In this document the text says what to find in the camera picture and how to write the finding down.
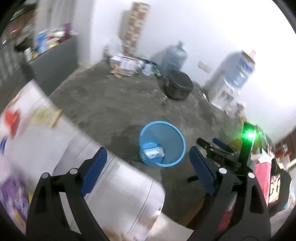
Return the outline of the empty blue water jug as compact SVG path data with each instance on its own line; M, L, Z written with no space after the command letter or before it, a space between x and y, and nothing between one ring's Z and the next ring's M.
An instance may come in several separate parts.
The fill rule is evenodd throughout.
M188 57L187 52L183 49L183 45L182 41L178 41L176 45L170 45L166 49L161 62L161 71L163 74L167 74L172 70L181 70Z

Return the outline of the white carton in basket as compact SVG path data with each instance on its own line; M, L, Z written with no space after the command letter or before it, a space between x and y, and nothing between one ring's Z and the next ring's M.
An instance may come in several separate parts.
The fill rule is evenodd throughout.
M144 154L149 159L163 158L165 156L164 149L157 143L145 143L143 145Z

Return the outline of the pile of papers and boxes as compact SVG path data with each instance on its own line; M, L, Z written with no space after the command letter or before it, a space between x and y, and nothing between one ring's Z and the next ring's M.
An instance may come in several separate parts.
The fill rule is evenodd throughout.
M109 65L111 67L110 73L118 78L132 77L137 74L161 76L156 63L145 58L131 57L119 53L109 59Z

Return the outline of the blue plastic waste basket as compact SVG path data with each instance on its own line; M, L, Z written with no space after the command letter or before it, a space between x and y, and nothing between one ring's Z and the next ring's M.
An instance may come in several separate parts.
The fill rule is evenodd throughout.
M165 151L163 158L149 159L143 150L145 143L157 143ZM182 133L172 124L165 121L148 123L140 131L139 157L147 166L171 167L178 164L185 156L186 142Z

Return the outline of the pink plastic bag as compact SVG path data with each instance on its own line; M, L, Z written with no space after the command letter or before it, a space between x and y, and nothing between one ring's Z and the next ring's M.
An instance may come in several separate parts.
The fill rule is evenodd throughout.
M257 181L259 182L266 205L268 205L269 202L271 166L271 161L256 163L253 171Z

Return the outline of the dark grey cabinet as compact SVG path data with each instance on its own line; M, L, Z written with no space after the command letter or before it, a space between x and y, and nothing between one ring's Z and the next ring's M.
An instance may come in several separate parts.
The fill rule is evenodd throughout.
M27 81L35 80L50 96L78 68L77 38L71 37L29 62L21 61Z

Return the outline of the red white snack bag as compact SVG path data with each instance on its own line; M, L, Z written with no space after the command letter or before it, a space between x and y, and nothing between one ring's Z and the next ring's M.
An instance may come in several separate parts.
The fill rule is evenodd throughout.
M20 111L7 109L4 113L4 122L10 130L10 136L14 137L20 123Z

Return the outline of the stack of patterned tiles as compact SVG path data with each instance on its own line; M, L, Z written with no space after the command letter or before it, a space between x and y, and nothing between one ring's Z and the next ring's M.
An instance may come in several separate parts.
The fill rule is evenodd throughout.
M137 44L144 29L151 6L146 3L133 2L123 18L123 28L120 39L125 54L132 56L136 53Z

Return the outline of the black round pot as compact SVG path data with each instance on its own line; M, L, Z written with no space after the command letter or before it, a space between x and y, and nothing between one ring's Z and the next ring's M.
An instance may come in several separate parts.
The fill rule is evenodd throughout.
M184 72L172 70L167 76L165 91L169 98L184 100L194 88L191 78Z

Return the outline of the blue water bottle on dispenser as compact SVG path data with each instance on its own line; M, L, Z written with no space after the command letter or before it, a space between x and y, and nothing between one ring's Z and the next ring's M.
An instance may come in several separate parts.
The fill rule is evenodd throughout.
M235 89L241 89L254 70L255 61L244 51L228 56L222 68L224 79Z

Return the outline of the gold cigarette box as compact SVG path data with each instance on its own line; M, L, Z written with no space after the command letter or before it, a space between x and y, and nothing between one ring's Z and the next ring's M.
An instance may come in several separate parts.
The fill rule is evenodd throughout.
M30 123L36 125L44 125L55 127L62 116L62 109L57 108L38 108L36 109L31 118Z

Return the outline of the white water dispenser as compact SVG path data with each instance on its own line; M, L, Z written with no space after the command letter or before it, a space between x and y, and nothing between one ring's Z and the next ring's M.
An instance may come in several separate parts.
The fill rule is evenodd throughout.
M206 94L211 105L225 111L238 97L239 89L229 84L224 76L224 72L221 71L213 79L212 85L206 89Z

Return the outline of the floral plastic tablecloth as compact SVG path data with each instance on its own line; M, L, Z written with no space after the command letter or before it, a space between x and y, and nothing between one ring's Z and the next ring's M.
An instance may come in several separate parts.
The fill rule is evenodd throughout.
M78 168L99 150L100 144L62 116L55 127L30 123L35 110L53 106L34 81L27 83L10 103L20 112L16 135L4 155L19 169L30 191L47 172L63 175ZM93 216L105 230L128 240L145 240L165 199L161 184L112 152L92 192L85 197Z

